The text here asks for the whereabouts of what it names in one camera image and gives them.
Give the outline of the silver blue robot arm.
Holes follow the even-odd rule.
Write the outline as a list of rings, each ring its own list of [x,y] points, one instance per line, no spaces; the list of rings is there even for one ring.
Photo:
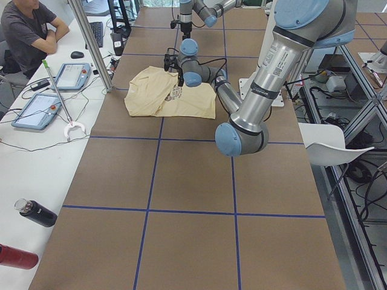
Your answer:
[[[227,156],[259,152],[268,143],[264,117],[301,54],[353,40],[357,1],[278,1],[273,12],[273,42],[247,94],[241,98],[221,68],[197,59],[198,44],[183,39],[180,52],[165,56],[164,68],[178,71],[179,86],[208,83],[217,93],[229,120],[215,132],[217,148]]]
[[[202,0],[183,0],[179,1],[180,5],[180,30],[183,33],[182,40],[190,38],[192,31],[192,12],[204,22],[205,26],[213,27],[217,19],[222,17],[227,11],[233,8],[239,8],[242,0],[227,0],[215,3],[213,7],[208,7]]]

